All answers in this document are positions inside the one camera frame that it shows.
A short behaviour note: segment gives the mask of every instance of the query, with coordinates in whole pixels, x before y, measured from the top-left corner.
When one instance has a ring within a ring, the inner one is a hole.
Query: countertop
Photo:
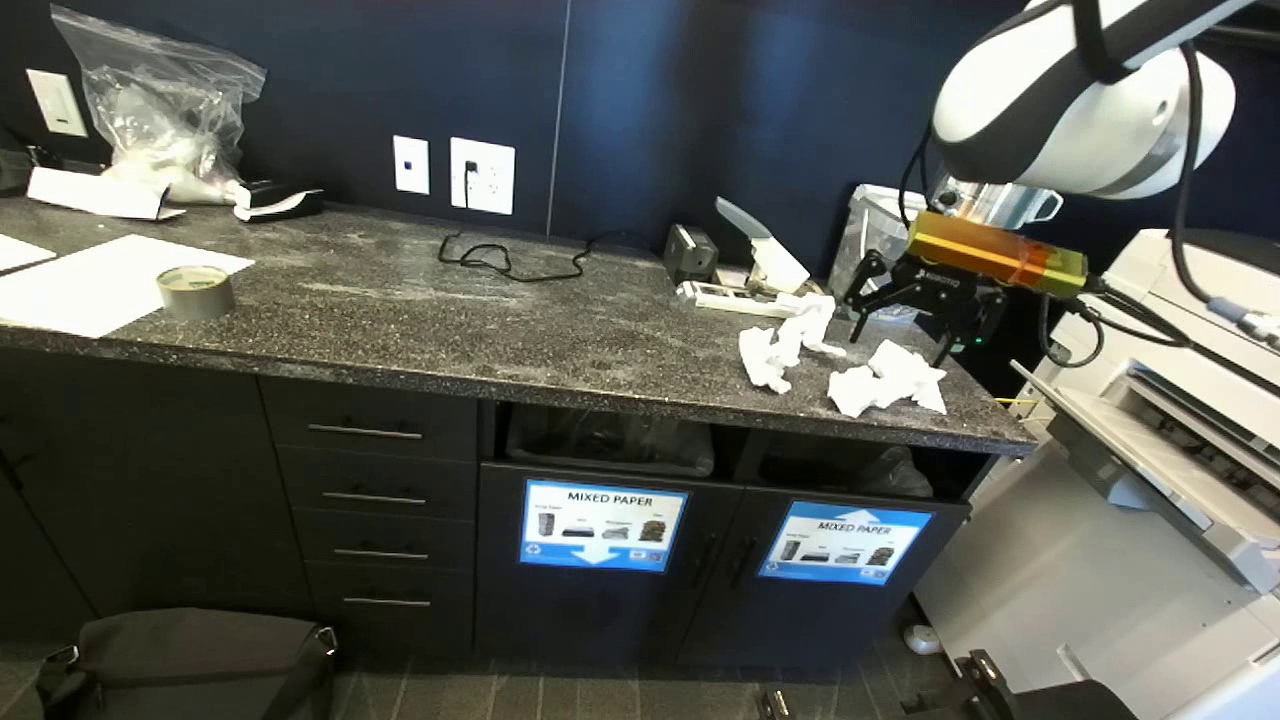
[[[834,363],[813,358],[791,373],[789,397],[759,392],[737,360],[737,337],[770,320],[681,304],[656,260],[611,257],[607,245],[582,260],[579,281],[511,286],[484,267],[441,266],[434,249],[451,230],[365,207],[276,223],[241,223],[225,207],[200,207],[173,223],[122,223],[0,202],[0,234],[52,253],[155,237],[257,260],[234,276],[234,314],[218,320],[192,324],[152,314],[102,341],[0,327],[3,349],[960,453],[1030,453],[1030,438],[960,363],[949,363],[945,379],[949,416],[898,404],[848,422],[823,397]],[[502,242],[518,274],[563,274],[577,253],[577,245],[493,234],[462,234],[451,249],[462,253],[477,242]],[[930,354],[911,324],[874,324],[850,354],[873,358],[874,337]]]

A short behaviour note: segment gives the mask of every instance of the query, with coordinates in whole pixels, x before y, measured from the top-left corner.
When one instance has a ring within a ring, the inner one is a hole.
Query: black bag
[[[45,660],[32,720],[322,720],[336,638],[244,614],[128,614]]]

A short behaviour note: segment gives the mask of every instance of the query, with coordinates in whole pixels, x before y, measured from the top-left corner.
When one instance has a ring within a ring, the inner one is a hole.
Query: floor
[[[0,716],[37,680],[40,654],[0,649]],[[785,690],[797,720],[886,720],[904,705],[950,690],[945,660],[879,641],[830,686],[721,677],[430,677],[413,660],[340,671],[336,720],[759,720],[759,691]]]

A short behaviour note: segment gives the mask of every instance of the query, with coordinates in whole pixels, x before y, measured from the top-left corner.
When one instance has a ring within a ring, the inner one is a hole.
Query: electrical outlet
[[[430,196],[426,142],[391,135],[395,191]]]
[[[478,144],[451,135],[447,142],[447,196],[451,207],[511,215],[515,203],[515,149]]]
[[[72,82],[64,73],[29,67],[29,85],[46,131],[87,135]]]

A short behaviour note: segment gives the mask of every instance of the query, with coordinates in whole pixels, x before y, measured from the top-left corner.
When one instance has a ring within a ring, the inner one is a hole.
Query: drawer
[[[477,462],[477,404],[455,397],[263,379],[279,450]]]
[[[336,623],[351,656],[473,656],[469,571],[349,571],[310,566],[319,616]]]
[[[351,561],[369,569],[460,569],[473,571],[477,526],[387,511],[295,511],[310,566]]]
[[[332,450],[282,450],[279,463],[295,510],[477,515],[477,463]]]

